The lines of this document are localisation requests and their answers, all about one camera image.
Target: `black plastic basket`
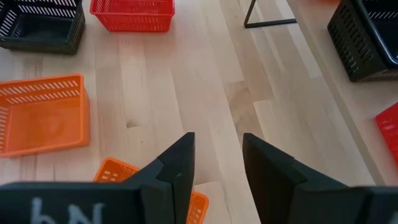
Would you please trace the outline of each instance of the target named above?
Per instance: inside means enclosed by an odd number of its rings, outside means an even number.
[[[328,25],[352,82],[398,80],[398,0],[341,0]]]
[[[0,47],[76,54],[85,28],[81,0],[0,0]]]

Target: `wooden surface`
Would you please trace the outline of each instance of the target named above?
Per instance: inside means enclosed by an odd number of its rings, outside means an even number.
[[[337,4],[325,2],[288,0],[375,182],[398,185],[398,169],[374,120],[398,101],[398,82],[349,82],[327,31]]]
[[[259,223],[243,167],[244,132],[345,184],[374,184],[297,24],[246,30],[248,0],[176,0],[168,33],[111,34],[89,3],[76,56],[0,49],[0,79],[83,74],[90,145],[0,159],[0,183],[91,181],[108,156],[144,167],[194,131],[207,223]],[[291,16],[285,1],[259,1],[251,19],[282,15]]]

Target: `plastic basket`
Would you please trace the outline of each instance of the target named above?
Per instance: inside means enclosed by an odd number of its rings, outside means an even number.
[[[138,168],[112,157],[106,158],[94,182],[122,182],[138,172]],[[206,216],[209,200],[206,195],[192,191],[187,217],[188,224],[201,224]]]
[[[81,0],[0,0],[0,47],[76,54],[85,28]]]
[[[109,31],[167,32],[174,0],[91,0],[90,12]]]
[[[352,82],[398,80],[398,1],[341,0],[328,25]]]
[[[87,145],[89,109],[79,74],[0,83],[0,157]]]
[[[398,103],[377,115],[376,121],[398,166]]]

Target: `wooden floor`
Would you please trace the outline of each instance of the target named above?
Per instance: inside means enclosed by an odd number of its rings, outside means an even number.
[[[92,180],[108,156],[144,167],[194,131],[206,223],[259,223],[243,168],[245,132],[348,185],[373,184],[298,25],[246,30],[249,3],[176,0],[168,33],[111,34],[84,1],[76,56],[1,49],[1,80],[85,76],[91,143],[1,159],[0,182]],[[292,17],[284,0],[259,0],[251,20],[282,16]]]

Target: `black metal frame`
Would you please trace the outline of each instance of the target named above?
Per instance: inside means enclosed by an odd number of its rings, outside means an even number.
[[[256,3],[256,0],[252,0],[250,3],[248,13],[246,14],[246,18],[244,20],[245,28],[267,27],[267,26],[276,26],[276,25],[297,23],[296,19],[282,19],[282,20],[277,20],[277,21],[253,22],[253,23],[248,24],[249,18],[250,18],[251,12],[253,11],[255,3]]]

